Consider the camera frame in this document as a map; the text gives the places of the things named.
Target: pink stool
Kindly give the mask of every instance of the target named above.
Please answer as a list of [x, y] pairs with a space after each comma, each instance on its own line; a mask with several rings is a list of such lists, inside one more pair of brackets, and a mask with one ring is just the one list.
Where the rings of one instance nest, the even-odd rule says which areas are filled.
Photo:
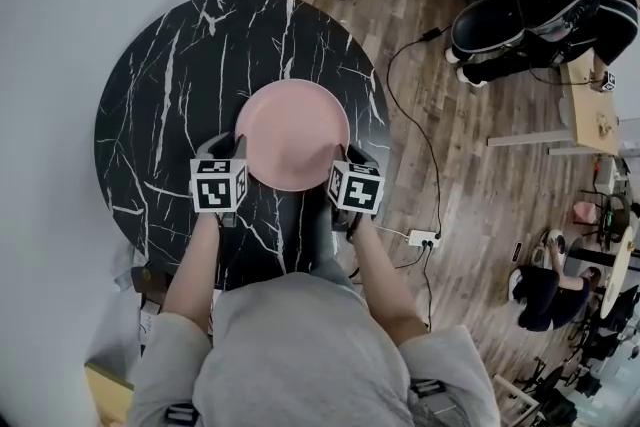
[[595, 225], [598, 218], [597, 207], [588, 201], [578, 201], [573, 205], [573, 222]]

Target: white cable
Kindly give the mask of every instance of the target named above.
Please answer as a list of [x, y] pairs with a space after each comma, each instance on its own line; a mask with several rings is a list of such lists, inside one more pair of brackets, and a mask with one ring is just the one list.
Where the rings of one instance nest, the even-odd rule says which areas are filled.
[[392, 230], [391, 228], [385, 228], [384, 226], [378, 226], [377, 224], [374, 224], [374, 226], [379, 230], [390, 231], [391, 233], [395, 233], [396, 235], [402, 235], [405, 239], [409, 240], [409, 236], [402, 233], [401, 231]]

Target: electrical cable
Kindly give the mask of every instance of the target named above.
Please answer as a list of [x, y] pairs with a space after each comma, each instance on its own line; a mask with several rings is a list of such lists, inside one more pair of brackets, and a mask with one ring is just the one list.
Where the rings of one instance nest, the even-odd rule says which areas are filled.
[[[417, 264], [420, 260], [422, 260], [422, 257], [424, 256], [424, 252], [426, 248], [427, 248], [426, 244], [422, 246], [422, 251], [420, 251], [418, 258], [416, 258], [413, 262], [399, 265], [398, 267], [394, 267], [394, 269], [406, 269], [407, 267], [411, 267], [412, 265]], [[355, 278], [359, 272], [360, 272], [360, 267], [356, 267], [356, 270], [353, 271], [351, 274], [349, 274], [349, 279]]]
[[438, 195], [437, 195], [437, 205], [436, 205], [436, 214], [437, 214], [437, 218], [438, 218], [438, 233], [436, 235], [437, 238], [440, 238], [440, 236], [442, 235], [442, 220], [440, 219], [440, 200], [441, 200], [441, 196], [442, 196], [442, 191], [440, 188], [440, 169], [438, 168], [438, 162], [436, 160], [436, 155], [435, 152], [433, 151], [433, 145], [431, 144], [431, 140], [429, 139], [429, 137], [427, 136], [427, 133], [424, 131], [424, 129], [422, 128], [422, 126], [420, 125], [420, 123], [418, 123], [415, 119], [413, 119], [409, 114], [407, 114], [407, 112], [402, 108], [402, 106], [400, 105], [400, 103], [398, 102], [398, 99], [395, 97], [395, 95], [393, 94], [393, 91], [391, 89], [391, 85], [389, 83], [389, 76], [391, 73], [391, 66], [393, 65], [393, 61], [396, 59], [396, 57], [398, 57], [404, 50], [406, 50], [407, 48], [413, 46], [413, 45], [417, 45], [418, 43], [421, 42], [425, 42], [428, 43], [432, 40], [434, 40], [435, 38], [441, 36], [445, 31], [449, 30], [452, 26], [449, 25], [448, 27], [445, 27], [444, 29], [440, 30], [438, 28], [435, 29], [431, 29], [430, 31], [425, 32], [422, 37], [416, 41], [413, 41], [411, 43], [406, 43], [405, 45], [403, 45], [402, 47], [400, 47], [400, 50], [398, 50], [393, 57], [391, 58], [391, 60], [389, 61], [389, 66], [387, 67], [387, 81], [386, 81], [386, 85], [387, 85], [387, 90], [389, 91], [389, 96], [391, 96], [391, 99], [393, 100], [393, 103], [396, 104], [396, 107], [398, 108], [398, 110], [409, 120], [411, 121], [415, 126], [418, 127], [418, 129], [420, 130], [420, 132], [422, 133], [422, 136], [424, 137], [425, 141], [427, 141], [427, 144], [429, 145], [429, 151], [431, 152], [431, 158], [433, 160], [433, 165], [435, 166], [435, 170], [436, 170], [436, 186], [438, 189]]
[[431, 253], [433, 253], [433, 244], [429, 246], [429, 254], [427, 255], [426, 260], [424, 261], [424, 267], [422, 268], [422, 274], [424, 275], [424, 279], [427, 281], [427, 290], [429, 291], [429, 331], [432, 330], [432, 322], [431, 322], [431, 301], [433, 299], [433, 294], [431, 293], [431, 283], [429, 282], [429, 276], [427, 275], [427, 264], [429, 263], [429, 258], [431, 257]]
[[405, 239], [409, 240], [409, 235], [402, 233], [401, 231], [392, 230], [391, 228], [385, 228], [384, 226], [378, 226], [377, 224], [374, 224], [374, 226], [379, 230], [390, 231], [391, 233], [395, 233], [396, 235], [401, 235]]
[[590, 80], [588, 82], [551, 82], [550, 80], [545, 80], [543, 78], [538, 77], [533, 70], [529, 68], [529, 73], [531, 76], [539, 82], [543, 82], [545, 84], [551, 84], [552, 86], [588, 86], [589, 84], [601, 84], [602, 80]]

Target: black cable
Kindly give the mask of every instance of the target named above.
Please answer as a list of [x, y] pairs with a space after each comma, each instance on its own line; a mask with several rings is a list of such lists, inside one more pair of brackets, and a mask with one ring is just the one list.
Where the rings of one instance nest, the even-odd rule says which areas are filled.
[[[417, 264], [420, 260], [422, 260], [422, 257], [424, 256], [424, 252], [426, 250], [427, 246], [423, 246], [422, 247], [422, 251], [420, 251], [420, 254], [418, 255], [418, 258], [416, 258], [413, 262], [411, 263], [405, 263], [403, 265], [400, 265], [399, 267], [395, 267], [395, 269], [405, 269], [407, 267], [411, 267], [412, 265]], [[355, 278], [358, 273], [360, 272], [360, 267], [356, 267], [356, 270], [353, 271], [350, 275], [349, 275], [349, 279], [353, 279]]]
[[427, 281], [427, 290], [429, 291], [429, 331], [432, 331], [432, 322], [431, 322], [431, 301], [433, 299], [433, 294], [431, 293], [431, 283], [429, 282], [429, 276], [427, 276], [427, 264], [429, 263], [429, 258], [431, 257], [431, 253], [433, 253], [433, 244], [429, 246], [429, 254], [427, 255], [427, 259], [424, 261], [424, 267], [422, 268], [422, 274], [424, 275], [424, 279]]
[[551, 82], [550, 80], [545, 80], [543, 78], [538, 77], [535, 73], [533, 73], [533, 70], [531, 68], [529, 68], [529, 73], [531, 73], [531, 76], [540, 81], [540, 82], [544, 82], [545, 84], [551, 84], [552, 86], [588, 86], [589, 84], [601, 84], [602, 80], [590, 80], [589, 82]]
[[431, 141], [429, 140], [429, 137], [427, 136], [427, 133], [424, 131], [424, 129], [422, 128], [422, 126], [420, 126], [420, 124], [413, 119], [411, 116], [409, 116], [409, 114], [407, 114], [407, 112], [400, 106], [400, 103], [398, 103], [398, 100], [396, 99], [395, 95], [393, 94], [393, 91], [391, 90], [391, 85], [389, 83], [389, 75], [391, 73], [391, 65], [393, 64], [393, 61], [395, 60], [396, 57], [398, 57], [404, 50], [406, 50], [407, 48], [409, 48], [412, 45], [416, 45], [418, 43], [421, 42], [425, 42], [428, 43], [429, 41], [432, 41], [433, 39], [439, 37], [442, 35], [442, 33], [444, 33], [445, 31], [449, 30], [451, 28], [451, 25], [449, 25], [448, 27], [445, 27], [444, 29], [440, 30], [440, 29], [431, 29], [430, 31], [425, 32], [422, 37], [416, 41], [413, 41], [411, 43], [407, 43], [404, 46], [400, 47], [400, 50], [398, 50], [393, 57], [391, 58], [391, 60], [389, 61], [389, 66], [387, 67], [387, 90], [389, 91], [389, 96], [391, 96], [391, 99], [393, 100], [393, 103], [396, 104], [396, 107], [398, 108], [398, 110], [404, 114], [404, 116], [411, 121], [415, 126], [418, 127], [418, 129], [420, 130], [420, 132], [422, 133], [422, 136], [424, 137], [425, 141], [427, 141], [427, 144], [429, 145], [429, 151], [431, 152], [431, 158], [433, 159], [433, 165], [436, 168], [436, 185], [438, 187], [438, 196], [437, 196], [437, 208], [436, 208], [436, 213], [437, 213], [437, 217], [438, 217], [438, 233], [436, 235], [437, 238], [440, 238], [440, 236], [442, 235], [442, 221], [440, 219], [440, 197], [441, 197], [441, 189], [440, 189], [440, 169], [438, 168], [438, 162], [436, 161], [436, 155], [435, 152], [433, 151], [433, 145], [431, 144]]
[[415, 261], [413, 261], [411, 263], [405, 263], [404, 265], [401, 265], [400, 267], [396, 267], [396, 269], [404, 269], [406, 267], [411, 267], [412, 265], [417, 264], [422, 259], [422, 256], [424, 255], [425, 249], [426, 249], [426, 246], [422, 248], [422, 251], [420, 251], [420, 254], [418, 255], [418, 258], [416, 258]]

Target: black marble table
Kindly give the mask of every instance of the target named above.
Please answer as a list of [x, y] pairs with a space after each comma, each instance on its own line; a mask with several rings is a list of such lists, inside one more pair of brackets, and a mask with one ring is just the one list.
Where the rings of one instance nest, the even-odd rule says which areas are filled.
[[[317, 82], [349, 118], [351, 144], [385, 170], [389, 118], [366, 54], [339, 23], [299, 0], [192, 0], [149, 25], [117, 62], [100, 100], [95, 162], [125, 236], [173, 274], [196, 214], [189, 160], [234, 131], [258, 89], [282, 78]], [[233, 289], [308, 271], [333, 252], [322, 186], [275, 191], [252, 178], [235, 228], [225, 228], [217, 286]]]

